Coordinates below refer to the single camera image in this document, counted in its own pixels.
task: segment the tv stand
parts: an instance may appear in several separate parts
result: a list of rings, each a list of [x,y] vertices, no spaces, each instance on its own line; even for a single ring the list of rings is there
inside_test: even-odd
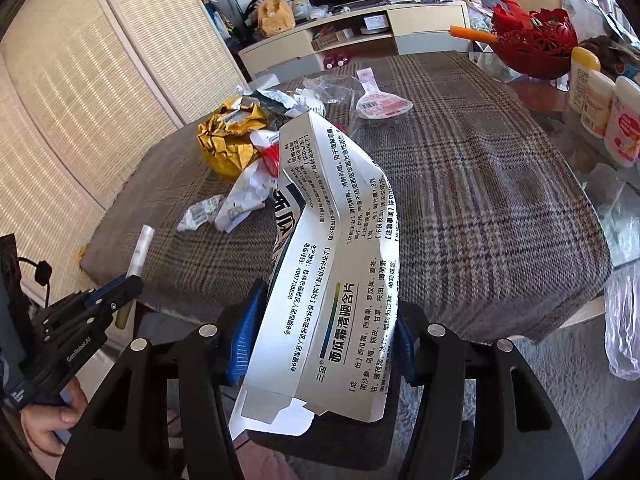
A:
[[[367,15],[384,14],[389,30],[377,34],[360,34]],[[355,36],[339,44],[315,49],[314,34],[332,25],[337,30],[351,28]],[[397,54],[457,50],[466,52],[468,41],[452,38],[449,26],[469,26],[465,2],[437,4],[391,4],[363,7],[306,22],[290,30],[254,43],[240,51],[240,59],[252,78],[275,74],[280,82],[324,70],[328,54],[347,52],[353,61]]]

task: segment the human hand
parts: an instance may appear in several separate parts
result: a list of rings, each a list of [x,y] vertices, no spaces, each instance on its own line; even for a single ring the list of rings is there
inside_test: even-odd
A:
[[[27,442],[34,453],[46,456],[61,456],[65,446],[59,441],[54,430],[69,430],[74,427],[87,406],[87,400],[78,379],[75,377],[66,385],[71,397],[70,406],[43,406],[29,404],[20,412],[20,423]]]

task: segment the screw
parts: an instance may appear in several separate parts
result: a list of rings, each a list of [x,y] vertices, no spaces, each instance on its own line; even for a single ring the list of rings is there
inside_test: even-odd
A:
[[[129,347],[134,352],[140,352],[141,350],[144,350],[146,348],[146,339],[143,339],[141,337],[139,337],[138,339],[134,339]]]
[[[513,350],[513,343],[508,339],[498,339],[496,346],[503,352],[511,352]]]
[[[436,323],[430,324],[427,327],[427,332],[429,332],[434,337],[442,337],[447,333],[447,331],[442,325],[439,325]]]
[[[215,325],[203,325],[200,327],[200,329],[198,330],[198,333],[202,336],[202,337],[212,337],[214,335],[216,335],[218,333],[218,327]]]

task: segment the small white box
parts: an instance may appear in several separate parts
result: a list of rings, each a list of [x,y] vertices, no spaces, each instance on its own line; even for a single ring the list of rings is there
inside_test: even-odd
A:
[[[364,24],[368,30],[376,30],[377,28],[387,28],[389,22],[386,20],[386,14],[376,14],[373,16],[365,16]]]

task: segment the gold foil wrapper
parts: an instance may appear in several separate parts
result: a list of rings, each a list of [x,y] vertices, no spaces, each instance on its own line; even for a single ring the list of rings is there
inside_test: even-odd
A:
[[[198,125],[198,144],[213,171],[235,180],[259,156],[249,135],[266,126],[267,115],[257,100],[234,98]]]

